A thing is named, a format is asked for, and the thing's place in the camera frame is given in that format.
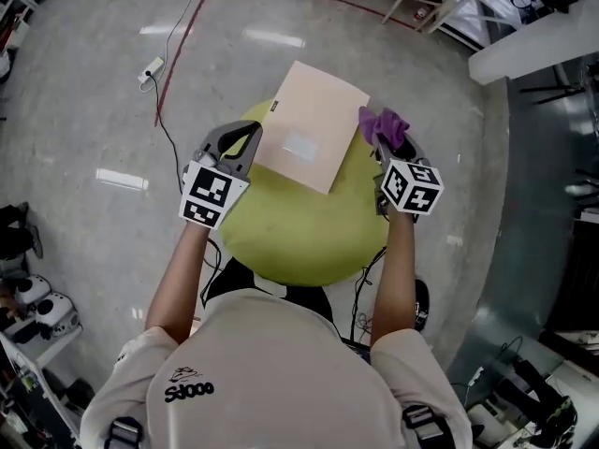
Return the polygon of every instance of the beige folder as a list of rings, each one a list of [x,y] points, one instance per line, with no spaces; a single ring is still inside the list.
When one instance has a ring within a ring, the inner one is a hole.
[[[255,162],[327,194],[370,97],[358,88],[295,62],[262,126]]]

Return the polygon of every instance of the green cushion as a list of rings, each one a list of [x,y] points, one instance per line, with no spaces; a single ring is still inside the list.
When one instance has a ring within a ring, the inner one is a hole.
[[[241,119],[261,122],[270,103]],[[387,238],[387,221],[374,210],[373,177],[381,168],[371,151],[357,131],[328,195],[254,163],[250,188],[220,228],[226,248],[282,284],[324,286],[360,271]]]

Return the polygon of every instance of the black strap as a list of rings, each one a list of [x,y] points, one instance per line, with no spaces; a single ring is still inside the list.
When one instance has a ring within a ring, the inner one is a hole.
[[[423,405],[410,406],[403,411],[408,429],[416,433],[422,449],[456,449],[447,421]]]
[[[110,424],[109,437],[104,449],[138,449],[143,438],[143,427],[133,417],[117,417]]]

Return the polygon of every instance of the shirt sleeve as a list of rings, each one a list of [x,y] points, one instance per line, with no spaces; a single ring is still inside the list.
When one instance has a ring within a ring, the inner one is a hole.
[[[403,329],[385,335],[371,350],[371,364],[403,410],[415,404],[429,406],[446,419],[456,449],[472,447],[468,416],[420,333]]]
[[[104,447],[110,424],[117,417],[134,417],[146,424],[146,394],[154,375],[179,347],[162,327],[151,327],[128,342],[102,389],[81,420],[82,449]]]

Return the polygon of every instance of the concrete floor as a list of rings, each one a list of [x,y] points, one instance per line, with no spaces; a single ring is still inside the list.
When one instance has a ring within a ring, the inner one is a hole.
[[[387,11],[393,0],[347,1]],[[31,255],[31,266],[77,306],[84,331],[68,351],[96,387],[141,331],[183,228],[171,148],[153,125],[154,94],[138,91],[137,75],[162,55],[186,2],[48,0],[4,89],[0,204],[30,202],[45,249],[42,261]],[[195,6],[171,39],[171,56]],[[414,9],[402,10],[399,18],[413,22]],[[416,226],[416,271],[431,290],[424,334],[434,348],[447,317],[456,316],[448,314],[456,291],[465,291],[457,286],[485,101],[460,44],[379,19],[331,0],[206,0],[170,82],[164,121],[185,160],[208,130],[272,97],[296,59],[398,111],[446,184],[434,214]],[[147,189],[104,184],[99,168],[141,177]],[[375,289],[364,289],[365,312]],[[354,280],[327,291],[348,334]]]

